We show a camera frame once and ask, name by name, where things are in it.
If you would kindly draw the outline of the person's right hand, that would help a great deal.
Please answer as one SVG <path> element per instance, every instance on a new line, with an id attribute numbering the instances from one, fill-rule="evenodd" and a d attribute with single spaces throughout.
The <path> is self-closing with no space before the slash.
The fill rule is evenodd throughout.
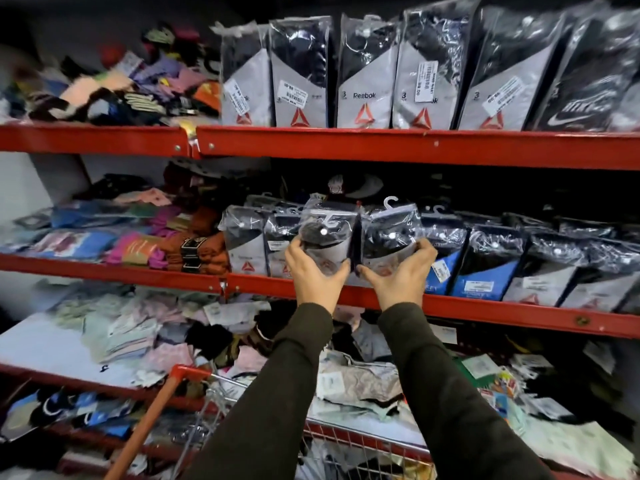
<path id="1" fill-rule="evenodd" d="M 406 258 L 388 276 L 383 292 L 376 293 L 381 311 L 403 303 L 416 305 L 422 311 L 426 281 L 431 266 L 437 258 L 437 250 L 425 238 L 417 242 L 415 252 Z"/>

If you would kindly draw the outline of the person's left hand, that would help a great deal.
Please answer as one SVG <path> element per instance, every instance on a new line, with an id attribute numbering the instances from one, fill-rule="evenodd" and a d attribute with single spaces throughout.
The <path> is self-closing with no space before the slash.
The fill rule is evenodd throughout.
<path id="1" fill-rule="evenodd" d="M 322 306 L 333 315 L 340 293 L 325 291 L 325 275 L 316 262 L 304 252 L 300 236 L 296 236 L 285 251 L 285 261 L 289 268 L 298 305 L 313 303 Z M 351 261 L 346 259 L 339 269 L 350 269 Z"/>

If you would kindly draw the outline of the grey sock packet white hook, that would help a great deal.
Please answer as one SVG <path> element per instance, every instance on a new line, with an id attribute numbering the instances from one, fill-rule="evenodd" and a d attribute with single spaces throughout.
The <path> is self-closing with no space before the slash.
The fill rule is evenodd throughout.
<path id="1" fill-rule="evenodd" d="M 360 262 L 380 276 L 394 274 L 414 254 L 422 237 L 422 224 L 415 203 L 388 196 L 381 205 L 361 212 Z"/>
<path id="2" fill-rule="evenodd" d="M 354 203 L 311 198 L 305 204 L 298 233 L 301 247 L 324 275 L 334 275 L 352 259 L 359 217 Z"/>

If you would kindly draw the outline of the person's left forearm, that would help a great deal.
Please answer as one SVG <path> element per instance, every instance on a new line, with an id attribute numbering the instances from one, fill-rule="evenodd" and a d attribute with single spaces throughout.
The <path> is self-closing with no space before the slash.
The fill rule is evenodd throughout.
<path id="1" fill-rule="evenodd" d="M 271 354 L 181 480 L 294 480 L 335 305 L 297 306 Z"/>

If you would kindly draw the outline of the person's right forearm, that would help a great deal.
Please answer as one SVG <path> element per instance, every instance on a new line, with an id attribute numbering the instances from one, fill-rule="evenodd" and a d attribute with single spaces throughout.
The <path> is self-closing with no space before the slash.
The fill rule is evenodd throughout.
<path id="1" fill-rule="evenodd" d="M 555 480 L 457 368 L 420 306 L 378 319 L 439 480 Z"/>

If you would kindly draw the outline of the dark cap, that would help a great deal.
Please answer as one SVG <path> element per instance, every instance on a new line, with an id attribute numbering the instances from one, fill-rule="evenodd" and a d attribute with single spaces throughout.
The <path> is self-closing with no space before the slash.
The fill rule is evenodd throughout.
<path id="1" fill-rule="evenodd" d="M 341 173 L 330 177 L 327 197 L 332 200 L 362 201 L 379 194 L 384 183 L 369 173 Z"/>

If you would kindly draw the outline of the red metal shelf beam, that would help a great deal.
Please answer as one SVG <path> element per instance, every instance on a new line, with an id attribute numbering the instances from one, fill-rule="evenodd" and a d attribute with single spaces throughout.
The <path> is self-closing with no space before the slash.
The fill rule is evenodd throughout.
<path id="1" fill-rule="evenodd" d="M 151 388 L 130 388 L 130 387 L 117 387 L 107 385 L 105 383 L 99 383 L 94 381 L 86 381 L 81 379 L 74 379 L 67 376 L 60 376 L 48 372 L 39 372 L 33 369 L 25 369 L 18 366 L 13 366 L 5 363 L 0 363 L 0 373 L 14 376 L 23 380 L 30 380 L 39 385 L 49 385 L 55 387 L 69 387 L 74 390 L 99 392 L 111 397 L 123 397 L 134 399 L 137 401 L 144 401 L 150 404 L 155 400 L 157 394 L 162 387 Z M 170 378 L 177 378 L 179 384 L 182 380 L 196 381 L 197 379 L 206 379 L 211 377 L 211 371 L 205 369 L 199 369 L 194 367 L 187 367 L 185 365 L 176 365 L 172 368 L 169 375 Z M 205 397 L 199 399 L 189 399 L 187 397 L 178 396 L 174 393 L 168 400 L 166 406 L 185 411 L 200 411 L 205 403 Z"/>
<path id="2" fill-rule="evenodd" d="M 112 266 L 4 254 L 0 254 L 0 271 L 120 282 L 214 294 L 223 294 L 227 288 L 224 278 L 208 274 L 158 271 L 147 267 Z"/>
<path id="3" fill-rule="evenodd" d="M 640 171 L 640 134 L 202 126 L 201 156 Z"/>
<path id="4" fill-rule="evenodd" d="M 251 293 L 274 298 L 295 298 L 291 280 L 229 274 L 225 292 Z M 439 319 L 486 322 L 523 328 L 585 333 L 640 340 L 640 316 L 597 312 L 591 309 L 551 308 L 481 299 L 423 295 L 426 315 Z"/>
<path id="5" fill-rule="evenodd" d="M 179 127 L 99 127 L 75 123 L 0 125 L 0 152 L 191 156 Z"/>

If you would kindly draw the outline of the row of bagged sock packs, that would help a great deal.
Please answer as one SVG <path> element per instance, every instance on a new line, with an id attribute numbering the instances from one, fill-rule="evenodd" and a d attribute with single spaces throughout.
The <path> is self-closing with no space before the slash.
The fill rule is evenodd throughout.
<path id="1" fill-rule="evenodd" d="M 361 264 L 361 212 L 383 201 L 341 202 L 356 204 L 360 215 L 348 284 L 370 287 L 355 268 Z M 421 238 L 437 250 L 428 295 L 640 316 L 640 226 L 622 226 L 619 237 L 610 223 L 564 217 L 550 223 L 511 212 L 450 212 L 441 202 L 416 205 Z M 290 278 L 285 249 L 299 236 L 304 206 L 268 195 L 228 206 L 218 228 L 230 270 Z"/>

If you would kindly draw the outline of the pile of orange pink socks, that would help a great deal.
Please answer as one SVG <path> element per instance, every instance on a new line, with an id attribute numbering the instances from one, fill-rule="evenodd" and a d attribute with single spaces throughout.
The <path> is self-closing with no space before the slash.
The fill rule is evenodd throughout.
<path id="1" fill-rule="evenodd" d="M 230 272 L 218 229 L 226 178 L 192 171 L 142 177 L 107 174 L 85 192 L 0 224 L 0 256 L 69 260 L 176 273 Z"/>

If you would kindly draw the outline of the grey sock packet red triangle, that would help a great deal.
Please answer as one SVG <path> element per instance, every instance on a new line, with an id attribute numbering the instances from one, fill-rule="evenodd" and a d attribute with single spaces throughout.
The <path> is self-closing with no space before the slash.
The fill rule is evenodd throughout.
<path id="1" fill-rule="evenodd" d="M 400 36 L 396 20 L 342 14 L 336 128 L 389 128 Z"/>
<path id="2" fill-rule="evenodd" d="M 220 124 L 272 127 L 273 82 L 268 26 L 251 22 L 224 27 L 216 22 L 211 30 L 221 39 Z"/>
<path id="3" fill-rule="evenodd" d="M 459 130 L 522 131 L 558 40 L 564 10 L 481 10 L 484 39 Z"/>
<path id="4" fill-rule="evenodd" d="M 268 30 L 275 126 L 329 128 L 332 17 L 270 20 Z"/>
<path id="5" fill-rule="evenodd" d="M 404 11 L 392 108 L 394 129 L 454 128 L 480 2 L 440 0 Z"/>

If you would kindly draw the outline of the pile of pale bagged socks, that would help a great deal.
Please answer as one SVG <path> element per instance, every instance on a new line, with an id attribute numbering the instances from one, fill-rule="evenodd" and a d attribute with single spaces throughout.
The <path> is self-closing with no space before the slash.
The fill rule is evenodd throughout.
<path id="1" fill-rule="evenodd" d="M 222 376 L 249 385 L 295 308 L 291 300 L 250 298 L 221 304 L 197 293 L 138 289 L 96 296 L 84 290 L 62 300 L 54 316 L 60 327 L 82 332 L 94 361 L 108 365 L 132 357 L 136 387 L 154 386 L 174 365 L 203 360 L 215 362 Z M 310 412 L 349 417 L 370 412 L 387 422 L 398 416 L 417 429 L 388 343 L 363 313 L 336 309 Z M 640 480 L 640 463 L 599 423 L 581 420 L 576 406 L 566 408 L 555 397 L 534 391 L 542 379 L 559 378 L 559 370 L 543 356 L 516 354 L 506 366 L 488 355 L 452 358 L 542 458 L 610 480 Z"/>

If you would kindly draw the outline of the pile of colourful loose socks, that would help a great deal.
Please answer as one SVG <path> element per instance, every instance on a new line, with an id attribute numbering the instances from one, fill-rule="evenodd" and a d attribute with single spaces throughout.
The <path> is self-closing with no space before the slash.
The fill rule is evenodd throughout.
<path id="1" fill-rule="evenodd" d="M 103 46 L 101 68 L 39 55 L 28 28 L 0 29 L 0 125 L 178 127 L 194 137 L 221 116 L 220 42 L 160 22 L 143 52 Z"/>

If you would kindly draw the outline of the black sock packet white logo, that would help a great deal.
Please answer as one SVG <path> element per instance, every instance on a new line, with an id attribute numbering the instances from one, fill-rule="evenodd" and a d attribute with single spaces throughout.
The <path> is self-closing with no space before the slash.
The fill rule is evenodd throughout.
<path id="1" fill-rule="evenodd" d="M 595 0 L 572 24 L 531 129 L 606 131 L 638 69 L 640 6 Z"/>

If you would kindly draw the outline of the pile of blue black socks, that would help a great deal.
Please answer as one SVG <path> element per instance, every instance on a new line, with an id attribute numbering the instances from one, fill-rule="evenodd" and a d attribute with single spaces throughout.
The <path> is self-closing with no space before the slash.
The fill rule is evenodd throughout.
<path id="1" fill-rule="evenodd" d="M 0 443 L 13 442 L 36 429 L 61 424 L 72 430 L 96 431 L 127 438 L 142 403 L 96 392 L 40 388 L 14 400 L 0 412 Z"/>

